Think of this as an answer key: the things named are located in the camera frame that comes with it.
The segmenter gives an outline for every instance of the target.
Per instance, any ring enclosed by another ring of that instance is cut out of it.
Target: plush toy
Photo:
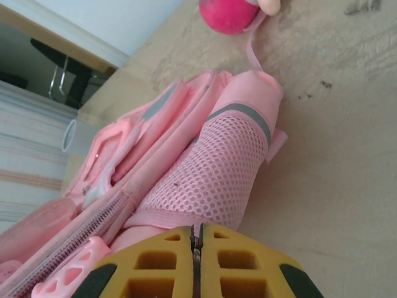
[[[280,0],[200,0],[200,13],[210,28],[224,34],[238,34],[254,19],[258,10],[268,16],[280,10]]]

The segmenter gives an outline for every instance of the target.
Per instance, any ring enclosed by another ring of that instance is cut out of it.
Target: black rubber corner
[[[71,298],[99,298],[116,269],[117,265],[106,264],[91,271]]]
[[[296,298],[324,298],[304,271],[289,264],[281,264],[280,269]]]

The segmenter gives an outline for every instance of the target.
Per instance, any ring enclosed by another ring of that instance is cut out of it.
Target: chair leg
[[[52,80],[50,83],[50,90],[48,90],[48,96],[50,97],[50,99],[52,99],[54,101],[54,97],[52,96],[52,89],[54,88],[54,83],[55,83],[55,79],[56,79],[56,74],[58,72],[58,65],[55,65],[55,71],[54,74],[52,76]]]
[[[65,75],[66,75],[66,69],[68,67],[68,62],[69,62],[69,56],[66,56],[65,63],[63,64],[61,82],[60,82],[60,85],[58,86],[60,93],[64,96],[67,96],[66,93],[63,91],[63,83],[65,82]]]

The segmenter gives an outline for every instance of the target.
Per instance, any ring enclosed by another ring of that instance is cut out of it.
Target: yellow object
[[[216,224],[200,238],[179,227],[102,259],[72,296],[83,297],[323,298],[295,260]]]

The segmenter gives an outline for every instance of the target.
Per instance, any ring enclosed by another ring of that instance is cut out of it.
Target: white wall
[[[0,0],[0,3],[122,66],[182,1]]]

